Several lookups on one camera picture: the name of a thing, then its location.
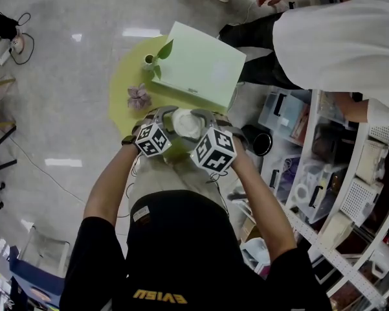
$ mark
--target white tag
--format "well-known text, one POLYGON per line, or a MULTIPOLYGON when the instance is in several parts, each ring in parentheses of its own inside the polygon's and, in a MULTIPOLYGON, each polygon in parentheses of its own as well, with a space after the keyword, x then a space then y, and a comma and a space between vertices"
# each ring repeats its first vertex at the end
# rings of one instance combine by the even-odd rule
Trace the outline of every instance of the white tag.
POLYGON ((150 213, 148 206, 144 206, 142 209, 139 209, 137 212, 134 213, 133 215, 134 221, 137 222, 137 220, 141 219, 144 215, 148 213, 150 213))
POLYGON ((289 120, 288 119, 285 119, 284 117, 282 117, 282 120, 280 121, 280 124, 284 125, 285 127, 287 127, 287 125, 289 124, 289 120))

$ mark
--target drawer handle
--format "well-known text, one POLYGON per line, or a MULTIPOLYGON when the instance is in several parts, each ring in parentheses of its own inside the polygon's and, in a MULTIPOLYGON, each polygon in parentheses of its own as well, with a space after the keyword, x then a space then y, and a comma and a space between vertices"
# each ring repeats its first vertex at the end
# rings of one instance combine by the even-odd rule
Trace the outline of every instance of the drawer handle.
POLYGON ((279 173, 279 170, 274 169, 271 176, 271 182, 269 183, 269 188, 273 188, 277 173, 279 173))
POLYGON ((315 206, 313 204, 315 203, 315 200, 316 200, 316 198, 318 196, 319 189, 323 190, 324 187, 321 187, 320 185, 317 185, 315 187, 315 190, 313 191, 313 194, 312 194, 312 197, 311 197, 311 201, 309 202, 309 206, 310 207, 315 208, 315 206))
POLYGON ((273 113, 277 117, 280 116, 279 111, 280 111, 280 108, 282 107, 283 98, 285 98, 285 97, 286 97, 286 95, 284 95, 283 93, 279 94, 278 101, 277 101, 276 106, 275 106, 274 111, 273 111, 273 113))

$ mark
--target black and white marker cube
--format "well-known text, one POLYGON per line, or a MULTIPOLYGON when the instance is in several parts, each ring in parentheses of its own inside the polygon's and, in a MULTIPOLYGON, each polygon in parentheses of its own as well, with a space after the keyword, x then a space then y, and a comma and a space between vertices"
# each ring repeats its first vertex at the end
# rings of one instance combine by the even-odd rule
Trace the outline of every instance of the black and white marker cube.
POLYGON ((207 130, 191 154, 197 167, 207 170, 208 173, 224 172, 236 156, 232 133, 213 127, 207 130))
POLYGON ((171 143, 162 132, 157 123, 143 124, 135 144, 141 149, 146 157, 157 156, 164 153, 171 143))

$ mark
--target person in white shirt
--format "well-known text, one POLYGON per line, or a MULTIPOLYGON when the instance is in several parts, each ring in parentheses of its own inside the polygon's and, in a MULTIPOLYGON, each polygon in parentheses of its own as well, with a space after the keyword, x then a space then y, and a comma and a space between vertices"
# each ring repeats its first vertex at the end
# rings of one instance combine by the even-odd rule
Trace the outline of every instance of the person in white shirt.
MULTIPOLYGON (((257 0, 259 6, 268 1, 257 0)), ((348 0, 298 8, 244 25, 226 25, 225 43, 272 49, 247 62, 240 80, 334 92, 353 122, 389 126, 389 0, 348 0), (364 95, 354 102, 350 93, 364 95)))

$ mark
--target white t-shirt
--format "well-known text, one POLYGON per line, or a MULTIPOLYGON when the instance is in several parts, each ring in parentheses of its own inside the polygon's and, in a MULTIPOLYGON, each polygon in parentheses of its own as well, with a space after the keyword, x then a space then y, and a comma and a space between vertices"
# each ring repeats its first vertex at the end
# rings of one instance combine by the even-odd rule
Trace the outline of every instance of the white t-shirt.
POLYGON ((389 126, 389 0, 351 0, 287 11, 274 24, 274 50, 304 89, 359 92, 368 122, 389 126))

